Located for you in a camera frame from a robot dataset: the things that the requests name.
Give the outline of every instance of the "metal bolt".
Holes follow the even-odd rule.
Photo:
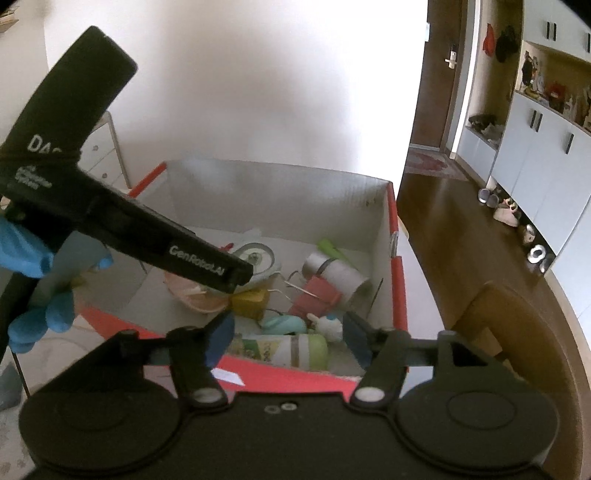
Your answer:
[[[281,409],[277,406],[277,405],[267,405],[265,408],[265,413],[268,413],[270,415],[276,415],[278,413],[281,413]]]
[[[365,403],[376,403],[382,400],[386,394],[380,388],[362,387],[355,391],[355,398]]]
[[[297,410],[297,403],[293,403],[290,401],[286,401],[285,403],[281,404],[281,409],[285,411],[294,411]]]
[[[222,399],[223,395],[217,388],[205,387],[193,392],[193,400],[198,403],[215,403]]]

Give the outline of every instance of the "doormat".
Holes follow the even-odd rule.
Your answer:
[[[441,179],[468,181],[460,167],[443,153],[409,148],[404,173],[428,175]]]

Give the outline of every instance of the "wooden floor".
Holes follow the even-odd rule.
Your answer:
[[[564,314],[546,281],[526,260],[516,230],[494,220],[493,211],[478,202],[477,192],[471,181],[404,174],[398,193],[398,214],[445,327],[450,328],[492,280],[519,292],[563,348],[577,352]]]

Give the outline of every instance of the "white plush toy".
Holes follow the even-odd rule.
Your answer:
[[[339,319],[318,318],[312,313],[309,313],[307,317],[312,322],[314,330],[326,338],[327,342],[340,342],[343,339],[343,324]]]

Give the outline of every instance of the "brown chair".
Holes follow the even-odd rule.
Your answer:
[[[535,309],[516,292],[487,283],[452,327],[470,340],[488,327],[515,372],[548,394],[558,410],[558,435],[544,462],[556,480],[579,480],[582,414],[567,358]]]

